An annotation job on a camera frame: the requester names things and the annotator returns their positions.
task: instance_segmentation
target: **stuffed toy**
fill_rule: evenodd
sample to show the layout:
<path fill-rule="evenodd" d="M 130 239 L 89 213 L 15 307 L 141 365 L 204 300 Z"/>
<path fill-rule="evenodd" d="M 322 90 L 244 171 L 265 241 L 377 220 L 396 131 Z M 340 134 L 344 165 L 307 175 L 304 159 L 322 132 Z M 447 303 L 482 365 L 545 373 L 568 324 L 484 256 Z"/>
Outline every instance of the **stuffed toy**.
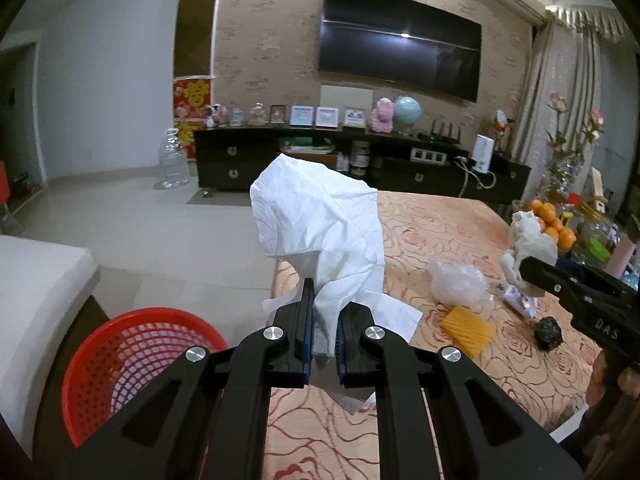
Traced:
<path fill-rule="evenodd" d="M 369 114 L 369 124 L 374 132 L 391 133 L 394 127 L 394 104 L 383 97 Z"/>

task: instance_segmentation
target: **metal bolt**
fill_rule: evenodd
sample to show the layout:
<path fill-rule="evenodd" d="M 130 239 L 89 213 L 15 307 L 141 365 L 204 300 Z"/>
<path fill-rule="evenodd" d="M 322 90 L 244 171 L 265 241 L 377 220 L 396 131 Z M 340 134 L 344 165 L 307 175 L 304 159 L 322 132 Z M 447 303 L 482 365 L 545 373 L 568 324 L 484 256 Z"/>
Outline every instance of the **metal bolt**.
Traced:
<path fill-rule="evenodd" d="M 453 346 L 445 346 L 442 349 L 442 357 L 445 358 L 447 361 L 451 361 L 452 363 L 455 363 L 457 361 L 460 361 L 460 358 L 462 357 L 462 352 L 460 352 L 460 350 L 458 350 Z"/>
<path fill-rule="evenodd" d="M 280 339 L 282 336 L 284 336 L 284 330 L 281 329 L 279 326 L 269 326 L 264 329 L 264 332 L 262 332 L 262 335 L 265 336 L 265 338 L 267 339 L 271 339 L 272 341 L 275 341 L 276 339 Z"/>
<path fill-rule="evenodd" d="M 206 355 L 207 351 L 202 346 L 192 346 L 187 350 L 185 357 L 187 361 L 197 363 L 198 361 L 202 361 Z"/>
<path fill-rule="evenodd" d="M 364 335 L 369 339 L 382 339 L 385 336 L 385 329 L 379 326 L 370 326 L 364 331 Z"/>

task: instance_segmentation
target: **yellow sponge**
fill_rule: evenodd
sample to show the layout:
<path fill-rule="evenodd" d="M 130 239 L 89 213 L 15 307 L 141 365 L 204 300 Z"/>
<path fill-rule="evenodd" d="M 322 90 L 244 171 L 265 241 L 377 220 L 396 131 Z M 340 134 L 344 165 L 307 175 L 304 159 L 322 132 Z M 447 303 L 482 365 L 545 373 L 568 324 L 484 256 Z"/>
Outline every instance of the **yellow sponge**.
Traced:
<path fill-rule="evenodd" d="M 470 358 L 480 355 L 495 334 L 495 326 L 463 306 L 454 307 L 440 325 Z"/>

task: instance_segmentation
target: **red plastic basket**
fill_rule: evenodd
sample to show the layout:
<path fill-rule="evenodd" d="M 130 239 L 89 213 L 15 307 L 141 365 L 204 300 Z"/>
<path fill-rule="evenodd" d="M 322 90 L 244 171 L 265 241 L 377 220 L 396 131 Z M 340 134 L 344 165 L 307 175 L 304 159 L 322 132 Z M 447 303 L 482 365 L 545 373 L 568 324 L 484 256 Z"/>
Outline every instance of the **red plastic basket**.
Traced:
<path fill-rule="evenodd" d="M 173 308 L 135 310 L 95 330 L 74 354 L 62 384 L 62 415 L 74 446 L 192 346 L 227 348 L 210 324 Z"/>

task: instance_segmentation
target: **wallpaper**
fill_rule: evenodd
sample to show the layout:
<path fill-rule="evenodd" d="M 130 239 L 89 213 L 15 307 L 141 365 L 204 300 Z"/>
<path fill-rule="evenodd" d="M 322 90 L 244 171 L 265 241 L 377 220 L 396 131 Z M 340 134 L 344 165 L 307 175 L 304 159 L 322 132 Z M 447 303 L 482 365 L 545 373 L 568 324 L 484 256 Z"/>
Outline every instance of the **wallpaper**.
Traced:
<path fill-rule="evenodd" d="M 322 0 L 220 0 L 214 50 L 216 102 L 248 109 L 256 102 L 319 105 L 321 84 L 371 88 L 374 99 L 415 98 L 423 115 L 462 126 L 462 147 L 491 130 L 496 108 L 513 118 L 524 81 L 530 25 L 490 0 L 417 0 L 482 25 L 478 102 L 416 91 L 370 78 L 319 73 Z"/>

